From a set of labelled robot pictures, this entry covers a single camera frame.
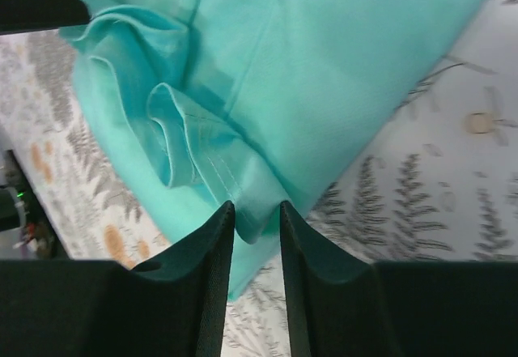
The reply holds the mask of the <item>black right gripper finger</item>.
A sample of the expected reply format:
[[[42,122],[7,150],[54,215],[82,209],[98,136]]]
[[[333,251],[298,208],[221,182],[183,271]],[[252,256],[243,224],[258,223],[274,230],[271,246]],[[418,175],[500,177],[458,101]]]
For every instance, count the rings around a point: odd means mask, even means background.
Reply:
[[[1,33],[17,34],[84,25],[90,13],[81,0],[1,0]]]
[[[514,356],[517,265],[350,255],[280,206],[294,356]]]
[[[3,261],[2,355],[220,355],[235,217],[225,202],[133,269],[101,260]]]

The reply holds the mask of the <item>mint green t shirt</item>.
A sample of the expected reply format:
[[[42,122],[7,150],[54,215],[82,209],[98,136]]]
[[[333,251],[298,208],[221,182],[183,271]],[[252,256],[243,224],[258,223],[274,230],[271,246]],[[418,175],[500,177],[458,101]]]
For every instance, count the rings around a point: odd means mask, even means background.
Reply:
[[[228,296],[450,50],[483,0],[81,0],[72,83],[117,175],[179,240],[236,208]]]

